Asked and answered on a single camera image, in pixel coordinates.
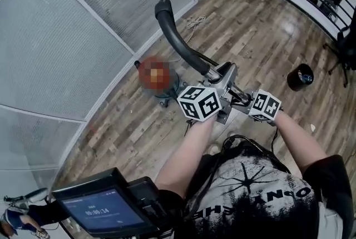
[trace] black foam grip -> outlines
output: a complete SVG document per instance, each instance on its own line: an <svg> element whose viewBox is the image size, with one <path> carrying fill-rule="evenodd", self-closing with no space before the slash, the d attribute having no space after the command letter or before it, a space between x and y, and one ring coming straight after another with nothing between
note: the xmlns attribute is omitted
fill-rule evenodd
<svg viewBox="0 0 356 239"><path fill-rule="evenodd" d="M200 74L206 75L210 69L210 66L201 60L195 52L190 49L177 31L171 1L159 1L155 7L155 16L160 24L163 34L167 38L168 42L173 46L174 50L191 67L197 70Z"/></svg>

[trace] black and white t-shirt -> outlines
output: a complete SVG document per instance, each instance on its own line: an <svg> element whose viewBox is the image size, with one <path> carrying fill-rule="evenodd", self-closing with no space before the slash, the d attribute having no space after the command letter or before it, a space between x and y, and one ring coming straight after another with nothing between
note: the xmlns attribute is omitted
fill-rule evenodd
<svg viewBox="0 0 356 239"><path fill-rule="evenodd" d="M226 152L198 211L174 238L348 238L353 205L340 156L311 165L301 179L270 152L241 144ZM184 204L186 214L208 176L193 178L191 186L202 183Z"/></svg>

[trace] star graphic on shirt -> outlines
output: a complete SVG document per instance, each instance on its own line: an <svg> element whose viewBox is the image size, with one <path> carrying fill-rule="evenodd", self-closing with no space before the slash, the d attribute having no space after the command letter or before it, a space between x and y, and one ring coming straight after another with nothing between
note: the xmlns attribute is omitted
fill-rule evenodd
<svg viewBox="0 0 356 239"><path fill-rule="evenodd" d="M274 181L277 181L277 180L273 180L273 181L257 181L258 179L268 175L268 174L271 174L273 173L274 171L270 171L258 178L256 178L258 176L259 173L262 172L262 170L264 169L264 166L258 170L258 172L256 174L254 174L251 178L248 177L247 175L247 172L246 172L246 168L245 168L245 165L243 163L241 163L242 167L243 167L243 171L244 171L244 179L243 180L240 180L238 178L231 178L231 179L234 179L236 181L238 181L238 183L232 183L230 185L222 185L222 186L219 186L219 187L226 187L226 186L233 186L233 185L238 185L236 188L232 189L232 190L229 190L228 192L224 192L222 195L226 194L226 193L230 193L230 192L233 192L233 191L236 191L238 190L239 188L241 187L246 187L247 188L247 191L249 192L249 194L251 194L251 185L253 183L270 183L270 182L274 182ZM224 180L230 180L229 178L224 178L224 177L219 177L219 178L222 178Z"/></svg>

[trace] black monitor frame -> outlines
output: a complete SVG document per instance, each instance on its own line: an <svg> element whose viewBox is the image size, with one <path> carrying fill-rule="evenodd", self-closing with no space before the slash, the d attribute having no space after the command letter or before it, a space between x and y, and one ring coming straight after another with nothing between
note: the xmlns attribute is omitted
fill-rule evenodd
<svg viewBox="0 0 356 239"><path fill-rule="evenodd" d="M53 196L60 203L60 205L72 216L72 218L91 236L100 238L114 238L132 236L133 234L141 235L151 232L156 232L159 229L145 216L136 206L136 199L127 189L128 183L120 174L117 168L109 169L94 176L74 182L59 190L53 191ZM116 190L129 207L143 220L132 226L122 226L117 228L105 229L87 229L75 215L66 208L62 201L71 200L83 196L94 195L99 192L107 190Z"/></svg>

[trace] white cable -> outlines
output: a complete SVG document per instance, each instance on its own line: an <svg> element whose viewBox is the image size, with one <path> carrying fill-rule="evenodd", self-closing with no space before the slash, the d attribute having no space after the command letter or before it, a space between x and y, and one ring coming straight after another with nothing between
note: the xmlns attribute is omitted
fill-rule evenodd
<svg viewBox="0 0 356 239"><path fill-rule="evenodd" d="M198 17L197 19L195 19L194 21L190 22L187 24L186 29L191 29L193 28L193 32L191 33L190 37L188 38L188 40L186 41L186 43L189 42L189 40L193 37L193 34L195 32L195 28L202 22L204 22L206 20L206 17L204 15ZM182 59L182 57L180 56L178 59L176 60L171 60L169 62L176 62L179 61L180 59Z"/></svg>

